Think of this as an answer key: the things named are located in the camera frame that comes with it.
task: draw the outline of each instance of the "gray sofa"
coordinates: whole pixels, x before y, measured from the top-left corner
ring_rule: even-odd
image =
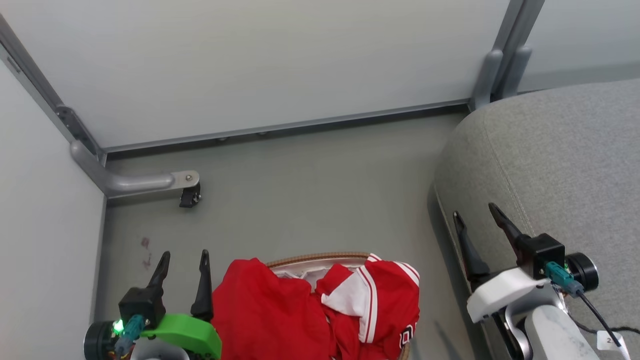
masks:
[[[567,253],[587,254],[600,274],[591,302],[611,327],[640,327],[640,79],[534,92],[474,111],[446,145],[435,189],[450,234],[457,210],[492,271],[515,266],[515,255],[489,202],[523,233],[548,233]],[[576,320],[602,329],[579,299],[567,304]],[[507,359],[495,326],[484,328],[494,358]],[[595,335],[584,335],[595,348]],[[639,357],[640,336],[622,335]]]

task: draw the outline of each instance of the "laundry basket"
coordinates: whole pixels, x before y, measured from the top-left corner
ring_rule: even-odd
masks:
[[[334,264],[356,269],[364,265],[368,257],[368,252],[322,252],[320,254],[294,256],[293,258],[272,261],[266,265],[279,277],[295,277],[307,280],[314,290],[316,281],[322,279]],[[403,346],[398,360],[407,360],[409,351],[410,344],[407,343]]]

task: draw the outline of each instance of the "black cube-shaped device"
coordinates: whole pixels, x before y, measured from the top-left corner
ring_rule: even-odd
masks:
[[[522,252],[520,268],[536,280],[547,276],[544,270],[549,261],[564,265],[564,245],[548,234],[519,241],[518,249]]]
[[[118,303],[120,309],[120,318],[126,324],[132,316],[139,314],[144,319],[149,320],[147,329],[155,329],[166,309],[162,303],[162,295],[164,291],[160,286],[152,286],[149,288],[131,288],[122,297]]]

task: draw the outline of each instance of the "green led light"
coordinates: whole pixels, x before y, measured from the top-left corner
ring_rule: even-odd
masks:
[[[124,323],[122,323],[122,319],[113,322],[113,332],[116,334],[120,334],[124,330]]]

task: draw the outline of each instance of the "black cable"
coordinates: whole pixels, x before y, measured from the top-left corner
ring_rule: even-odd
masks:
[[[585,296],[585,294],[582,291],[577,291],[576,294],[578,294],[580,299],[584,301],[584,303],[588,306],[591,312],[598,318],[602,326],[604,326],[604,329],[609,333],[609,336],[611,337],[613,342],[616,344],[616,346],[622,347],[622,345],[620,344],[620,341],[618,341],[618,338],[613,334],[613,331],[611,331],[611,328],[609,328],[609,326],[607,325],[607,322],[604,321],[604,318],[602,317],[602,315],[600,315],[598,310],[596,310],[595,306],[593,306],[593,304],[589,301],[589,299],[587,299],[587,296]]]
[[[597,334],[598,333],[597,330],[594,330],[594,329],[592,329],[590,327],[586,327],[585,325],[582,325],[571,314],[569,314],[569,317],[571,318],[571,320],[573,320],[573,322],[575,322],[577,327],[579,327],[580,329],[582,329],[582,330],[584,330],[584,331],[586,331],[586,332],[588,332],[590,334]],[[628,332],[634,332],[634,333],[640,335],[640,330],[636,329],[635,327],[631,327],[631,326],[612,327],[611,331],[614,331],[614,332],[628,331]]]

